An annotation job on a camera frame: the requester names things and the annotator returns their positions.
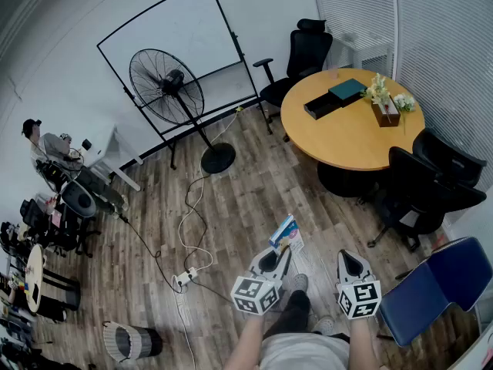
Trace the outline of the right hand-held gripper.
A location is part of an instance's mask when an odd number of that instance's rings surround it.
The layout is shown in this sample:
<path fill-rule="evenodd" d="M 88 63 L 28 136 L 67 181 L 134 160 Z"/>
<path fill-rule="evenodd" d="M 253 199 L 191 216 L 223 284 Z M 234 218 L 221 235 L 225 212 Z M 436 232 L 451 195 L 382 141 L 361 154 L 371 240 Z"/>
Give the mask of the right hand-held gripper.
<path fill-rule="evenodd" d="M 375 315 L 381 303 L 381 282 L 365 258 L 340 250 L 337 254 L 337 280 L 338 304 L 347 318 Z"/>

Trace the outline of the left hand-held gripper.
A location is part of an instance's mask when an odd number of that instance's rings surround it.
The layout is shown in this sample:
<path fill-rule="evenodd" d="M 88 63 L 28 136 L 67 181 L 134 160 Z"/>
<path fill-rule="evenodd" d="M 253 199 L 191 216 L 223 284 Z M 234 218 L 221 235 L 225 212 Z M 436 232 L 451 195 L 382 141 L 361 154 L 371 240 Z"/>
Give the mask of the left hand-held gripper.
<path fill-rule="evenodd" d="M 230 292 L 235 308 L 251 315 L 268 312 L 280 300 L 282 279 L 287 274 L 291 257 L 290 246 L 280 255 L 272 247 L 256 255 Z"/>

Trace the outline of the small colourful packet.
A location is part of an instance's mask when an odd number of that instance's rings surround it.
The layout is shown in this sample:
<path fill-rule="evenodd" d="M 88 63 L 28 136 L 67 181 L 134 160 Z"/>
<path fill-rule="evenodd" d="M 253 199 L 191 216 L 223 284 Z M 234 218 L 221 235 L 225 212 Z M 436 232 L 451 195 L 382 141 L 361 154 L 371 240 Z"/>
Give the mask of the small colourful packet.
<path fill-rule="evenodd" d="M 281 255 L 286 248 L 290 248 L 292 254 L 298 254 L 304 248 L 300 229 L 292 214 L 289 214 L 284 222 L 271 235 L 269 245 L 277 255 Z"/>

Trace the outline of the teal rectangular box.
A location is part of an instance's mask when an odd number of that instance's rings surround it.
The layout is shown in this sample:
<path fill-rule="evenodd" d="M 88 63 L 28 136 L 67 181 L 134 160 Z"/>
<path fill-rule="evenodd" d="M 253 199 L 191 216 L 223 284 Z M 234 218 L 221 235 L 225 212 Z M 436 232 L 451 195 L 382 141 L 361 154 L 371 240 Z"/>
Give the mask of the teal rectangular box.
<path fill-rule="evenodd" d="M 304 110 L 314 119 L 320 119 L 339 108 L 344 108 L 361 99 L 367 87 L 356 79 L 349 79 L 334 86 L 304 105 Z"/>

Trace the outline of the person's left forearm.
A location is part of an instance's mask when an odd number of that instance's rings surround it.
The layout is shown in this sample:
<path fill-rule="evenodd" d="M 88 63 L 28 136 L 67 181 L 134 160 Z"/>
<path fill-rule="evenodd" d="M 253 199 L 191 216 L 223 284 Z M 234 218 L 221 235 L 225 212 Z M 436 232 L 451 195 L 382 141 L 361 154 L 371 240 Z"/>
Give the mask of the person's left forearm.
<path fill-rule="evenodd" d="M 264 316 L 248 317 L 240 338 L 223 370 L 259 370 Z"/>

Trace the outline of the person's right forearm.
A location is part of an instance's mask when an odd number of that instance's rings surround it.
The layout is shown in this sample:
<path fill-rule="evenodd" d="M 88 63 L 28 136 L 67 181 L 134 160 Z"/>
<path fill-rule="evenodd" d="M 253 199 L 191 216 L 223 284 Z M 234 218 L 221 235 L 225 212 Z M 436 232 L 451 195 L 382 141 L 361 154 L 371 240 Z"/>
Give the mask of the person's right forearm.
<path fill-rule="evenodd" d="M 349 370 L 380 370 L 366 318 L 350 321 Z"/>

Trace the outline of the brown wooden tissue box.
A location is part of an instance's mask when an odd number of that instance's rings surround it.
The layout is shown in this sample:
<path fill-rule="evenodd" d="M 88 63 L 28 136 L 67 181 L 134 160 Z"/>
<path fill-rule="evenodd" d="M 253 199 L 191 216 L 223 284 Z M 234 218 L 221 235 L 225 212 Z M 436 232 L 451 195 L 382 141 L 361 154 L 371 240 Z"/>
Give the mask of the brown wooden tissue box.
<path fill-rule="evenodd" d="M 396 127 L 399 125 L 401 114 L 391 96 L 385 106 L 371 102 L 371 108 L 379 127 Z"/>

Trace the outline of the person's left grey shoe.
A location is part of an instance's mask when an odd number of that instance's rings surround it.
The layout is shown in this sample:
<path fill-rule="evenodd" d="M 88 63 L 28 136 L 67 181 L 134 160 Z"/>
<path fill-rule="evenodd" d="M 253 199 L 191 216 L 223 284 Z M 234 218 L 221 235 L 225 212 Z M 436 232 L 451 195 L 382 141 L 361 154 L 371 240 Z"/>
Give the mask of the person's left grey shoe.
<path fill-rule="evenodd" d="M 291 292 L 302 292 L 304 294 L 307 293 L 309 286 L 308 276 L 305 274 L 297 274 L 291 281 Z"/>

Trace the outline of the person's grey shoe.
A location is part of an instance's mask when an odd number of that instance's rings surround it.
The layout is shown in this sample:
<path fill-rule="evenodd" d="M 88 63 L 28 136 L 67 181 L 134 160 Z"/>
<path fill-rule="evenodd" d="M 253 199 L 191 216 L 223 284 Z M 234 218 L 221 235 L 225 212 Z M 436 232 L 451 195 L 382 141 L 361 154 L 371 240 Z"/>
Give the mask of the person's grey shoe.
<path fill-rule="evenodd" d="M 307 293 L 309 286 L 308 276 L 305 274 L 297 274 L 291 281 L 291 292 L 302 292 L 304 294 Z"/>
<path fill-rule="evenodd" d="M 312 327 L 311 332 L 318 335 L 331 336 L 334 331 L 334 326 L 334 319 L 327 315 L 317 321 L 317 323 Z"/>

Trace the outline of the person's right grey shoe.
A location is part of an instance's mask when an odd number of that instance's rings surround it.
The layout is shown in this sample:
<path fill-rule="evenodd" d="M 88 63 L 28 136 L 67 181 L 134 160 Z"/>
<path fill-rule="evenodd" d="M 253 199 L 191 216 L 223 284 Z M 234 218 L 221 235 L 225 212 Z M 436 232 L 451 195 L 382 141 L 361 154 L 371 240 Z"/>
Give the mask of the person's right grey shoe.
<path fill-rule="evenodd" d="M 334 326 L 334 319 L 327 315 L 317 321 L 317 323 L 312 327 L 311 332 L 318 335 L 331 336 L 334 331 Z"/>

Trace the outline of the blue padded chair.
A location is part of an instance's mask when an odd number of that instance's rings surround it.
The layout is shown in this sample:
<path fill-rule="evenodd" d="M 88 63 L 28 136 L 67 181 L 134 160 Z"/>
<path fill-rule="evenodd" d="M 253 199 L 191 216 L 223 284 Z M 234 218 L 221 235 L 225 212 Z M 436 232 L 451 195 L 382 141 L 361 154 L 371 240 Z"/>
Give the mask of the blue padded chair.
<path fill-rule="evenodd" d="M 431 253 L 382 297 L 380 313 L 397 345 L 409 345 L 451 304 L 470 311 L 493 279 L 475 237 L 453 240 Z"/>

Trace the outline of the white power strip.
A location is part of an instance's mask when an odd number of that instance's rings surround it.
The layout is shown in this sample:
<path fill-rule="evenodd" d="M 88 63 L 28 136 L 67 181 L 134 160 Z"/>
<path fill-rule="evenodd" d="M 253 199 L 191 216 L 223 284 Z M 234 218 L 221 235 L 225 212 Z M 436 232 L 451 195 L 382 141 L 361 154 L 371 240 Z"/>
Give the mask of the white power strip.
<path fill-rule="evenodd" d="M 198 278 L 198 273 L 195 267 L 191 267 L 190 269 L 185 270 L 183 273 L 179 274 L 178 276 L 172 277 L 173 282 L 178 286 L 178 288 L 184 288 L 185 286 L 188 285 L 188 283 L 195 281 L 197 278 Z"/>

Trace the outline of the person's grey shirt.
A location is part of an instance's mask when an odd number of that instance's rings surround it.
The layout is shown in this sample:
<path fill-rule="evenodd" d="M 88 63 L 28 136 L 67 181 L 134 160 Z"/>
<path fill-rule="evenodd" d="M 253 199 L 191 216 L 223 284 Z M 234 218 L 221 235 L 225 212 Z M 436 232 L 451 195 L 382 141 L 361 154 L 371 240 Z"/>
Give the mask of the person's grey shirt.
<path fill-rule="evenodd" d="M 348 370 L 350 345 L 313 333 L 283 333 L 265 339 L 260 370 Z"/>

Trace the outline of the round wooden table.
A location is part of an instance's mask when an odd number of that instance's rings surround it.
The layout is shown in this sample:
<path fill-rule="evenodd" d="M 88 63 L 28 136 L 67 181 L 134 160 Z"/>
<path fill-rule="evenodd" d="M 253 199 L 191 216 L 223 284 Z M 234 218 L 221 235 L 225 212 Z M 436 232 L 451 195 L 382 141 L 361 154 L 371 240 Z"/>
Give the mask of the round wooden table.
<path fill-rule="evenodd" d="M 424 114 L 417 106 L 398 126 L 381 127 L 367 99 L 359 99 L 320 119 L 305 111 L 306 103 L 349 79 L 369 86 L 376 76 L 365 69 L 322 71 L 294 85 L 283 99 L 281 121 L 290 141 L 317 160 L 317 175 L 323 186 L 341 197 L 360 197 L 372 190 L 389 167 L 393 146 L 412 150 L 416 136 L 425 128 Z"/>

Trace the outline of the striped grey waste basket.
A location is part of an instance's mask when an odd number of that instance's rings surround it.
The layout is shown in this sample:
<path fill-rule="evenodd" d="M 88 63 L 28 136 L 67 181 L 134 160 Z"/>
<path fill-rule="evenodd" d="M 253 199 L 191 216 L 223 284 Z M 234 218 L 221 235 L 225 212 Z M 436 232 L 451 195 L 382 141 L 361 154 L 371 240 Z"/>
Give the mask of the striped grey waste basket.
<path fill-rule="evenodd" d="M 163 350 L 163 340 L 154 329 L 113 321 L 105 321 L 102 326 L 106 351 L 117 362 L 157 356 Z"/>

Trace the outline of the yellow white artificial flowers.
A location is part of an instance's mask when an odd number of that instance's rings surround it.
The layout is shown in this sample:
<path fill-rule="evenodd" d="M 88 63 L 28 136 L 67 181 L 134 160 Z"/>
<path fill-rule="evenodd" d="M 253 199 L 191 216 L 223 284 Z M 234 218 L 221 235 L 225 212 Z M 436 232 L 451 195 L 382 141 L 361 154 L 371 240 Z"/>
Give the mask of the yellow white artificial flowers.
<path fill-rule="evenodd" d="M 361 95 L 366 99 L 370 99 L 372 103 L 385 107 L 391 97 L 385 81 L 386 77 L 378 73 L 372 79 L 371 85 L 361 92 Z"/>

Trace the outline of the white desk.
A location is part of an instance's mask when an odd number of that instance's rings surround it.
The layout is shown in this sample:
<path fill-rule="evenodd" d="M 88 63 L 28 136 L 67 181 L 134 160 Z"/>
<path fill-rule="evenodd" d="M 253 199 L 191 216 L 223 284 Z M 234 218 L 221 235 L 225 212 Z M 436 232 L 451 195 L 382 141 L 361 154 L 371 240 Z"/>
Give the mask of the white desk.
<path fill-rule="evenodd" d="M 372 35 L 357 35 L 355 43 L 346 43 L 335 35 L 328 64 L 339 68 L 366 69 L 392 77 L 394 42 Z"/>
<path fill-rule="evenodd" d="M 115 173 L 135 191 L 141 191 L 141 186 L 126 175 L 119 165 L 121 152 L 129 154 L 139 165 L 143 159 L 135 149 L 120 134 L 116 125 L 107 126 L 103 131 L 89 139 L 91 146 L 83 150 L 84 164 L 106 184 L 110 185 L 109 175 Z"/>

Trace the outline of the black rolling chair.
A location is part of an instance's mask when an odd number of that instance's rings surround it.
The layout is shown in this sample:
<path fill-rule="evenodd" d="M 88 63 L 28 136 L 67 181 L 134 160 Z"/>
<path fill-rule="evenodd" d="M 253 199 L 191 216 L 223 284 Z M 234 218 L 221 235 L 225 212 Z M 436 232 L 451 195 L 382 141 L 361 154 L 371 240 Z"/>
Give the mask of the black rolling chair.
<path fill-rule="evenodd" d="M 55 207 L 53 214 L 43 212 L 33 200 L 24 200 L 20 207 L 22 221 L 27 225 L 27 237 L 43 248 L 54 247 L 55 252 L 65 257 L 65 252 L 75 251 L 78 255 L 92 258 L 86 239 L 99 230 L 89 230 L 94 217 L 81 217 L 65 203 Z"/>

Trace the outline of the black office chair with headrest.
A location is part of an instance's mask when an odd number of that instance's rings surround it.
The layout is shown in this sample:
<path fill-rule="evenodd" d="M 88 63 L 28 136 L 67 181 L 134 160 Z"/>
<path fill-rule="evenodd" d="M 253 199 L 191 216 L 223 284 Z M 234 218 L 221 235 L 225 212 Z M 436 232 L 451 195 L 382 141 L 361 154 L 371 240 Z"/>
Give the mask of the black office chair with headrest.
<path fill-rule="evenodd" d="M 261 59 L 253 67 L 263 67 L 270 84 L 260 91 L 260 101 L 280 108 L 286 94 L 302 79 L 320 72 L 333 43 L 333 36 L 326 32 L 326 21 L 302 18 L 297 29 L 290 33 L 290 56 L 287 76 L 275 80 L 269 64 L 272 58 Z"/>

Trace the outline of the small round beige table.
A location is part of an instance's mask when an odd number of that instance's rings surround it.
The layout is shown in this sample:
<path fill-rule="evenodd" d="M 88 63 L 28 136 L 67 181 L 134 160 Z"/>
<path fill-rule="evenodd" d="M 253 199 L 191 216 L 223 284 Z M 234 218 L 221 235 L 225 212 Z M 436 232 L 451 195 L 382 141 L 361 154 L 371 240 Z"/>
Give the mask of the small round beige table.
<path fill-rule="evenodd" d="M 65 300 L 59 301 L 43 295 L 42 285 L 49 284 L 65 292 Z M 78 311 L 81 301 L 81 287 L 76 278 L 67 278 L 45 267 L 42 246 L 35 244 L 25 266 L 25 296 L 30 312 L 46 315 L 55 310 Z"/>

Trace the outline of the white window blinds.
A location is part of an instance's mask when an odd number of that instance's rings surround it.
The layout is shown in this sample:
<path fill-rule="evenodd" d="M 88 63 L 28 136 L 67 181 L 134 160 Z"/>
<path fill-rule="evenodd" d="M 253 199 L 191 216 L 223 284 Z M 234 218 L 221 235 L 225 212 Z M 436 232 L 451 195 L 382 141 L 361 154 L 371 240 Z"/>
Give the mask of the white window blinds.
<path fill-rule="evenodd" d="M 316 0 L 332 35 L 394 41 L 392 0 Z M 425 123 L 487 161 L 478 187 L 493 186 L 493 0 L 399 0 L 398 78 Z"/>

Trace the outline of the whiteboard on black stand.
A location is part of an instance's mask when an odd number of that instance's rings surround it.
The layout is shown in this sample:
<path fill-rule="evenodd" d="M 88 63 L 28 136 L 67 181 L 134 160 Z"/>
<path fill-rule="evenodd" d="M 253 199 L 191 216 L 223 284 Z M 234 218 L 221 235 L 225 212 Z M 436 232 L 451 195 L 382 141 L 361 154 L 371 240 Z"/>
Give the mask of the whiteboard on black stand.
<path fill-rule="evenodd" d="M 260 96 L 237 35 L 219 0 L 161 0 L 124 22 L 97 45 L 124 92 L 153 128 L 163 145 L 197 132 L 175 126 L 144 107 L 129 81 L 129 63 L 143 49 L 158 49 L 180 59 L 197 78 L 205 106 L 200 128 L 238 106 L 260 106 Z"/>

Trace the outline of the pile of assorted equipment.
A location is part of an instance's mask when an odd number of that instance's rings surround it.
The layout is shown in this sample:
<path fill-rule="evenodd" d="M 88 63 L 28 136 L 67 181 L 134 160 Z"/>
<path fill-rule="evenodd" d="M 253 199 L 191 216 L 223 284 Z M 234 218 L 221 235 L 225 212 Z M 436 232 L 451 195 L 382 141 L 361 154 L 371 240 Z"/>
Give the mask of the pile of assorted equipment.
<path fill-rule="evenodd" d="M 32 323 L 35 319 L 27 305 L 23 281 L 2 263 L 2 256 L 7 255 L 14 233 L 14 227 L 10 223 L 0 223 L 0 326 L 5 329 L 11 342 L 15 341 L 31 353 L 34 344 Z"/>

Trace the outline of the black pedestal fan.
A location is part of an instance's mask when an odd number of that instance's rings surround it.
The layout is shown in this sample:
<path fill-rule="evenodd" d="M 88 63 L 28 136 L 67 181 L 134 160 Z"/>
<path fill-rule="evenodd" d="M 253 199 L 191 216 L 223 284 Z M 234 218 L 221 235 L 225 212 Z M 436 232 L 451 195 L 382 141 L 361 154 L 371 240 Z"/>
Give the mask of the black pedestal fan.
<path fill-rule="evenodd" d="M 141 104 L 155 116 L 175 126 L 194 126 L 206 144 L 200 161 L 205 173 L 221 173 L 233 164 L 233 146 L 212 143 L 200 128 L 205 106 L 203 91 L 180 59 L 158 49 L 140 50 L 130 59 L 129 81 Z"/>

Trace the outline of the white partition post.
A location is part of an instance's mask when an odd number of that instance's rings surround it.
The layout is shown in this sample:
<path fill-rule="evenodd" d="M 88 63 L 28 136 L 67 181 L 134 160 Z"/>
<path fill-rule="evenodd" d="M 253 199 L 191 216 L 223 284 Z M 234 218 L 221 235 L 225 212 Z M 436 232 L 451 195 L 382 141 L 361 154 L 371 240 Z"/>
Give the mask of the white partition post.
<path fill-rule="evenodd" d="M 393 1 L 394 10 L 394 54 L 393 54 L 393 67 L 392 67 L 392 79 L 397 81 L 398 78 L 398 66 L 399 66 L 399 51 L 400 51 L 400 17 L 399 17 L 399 0 Z"/>

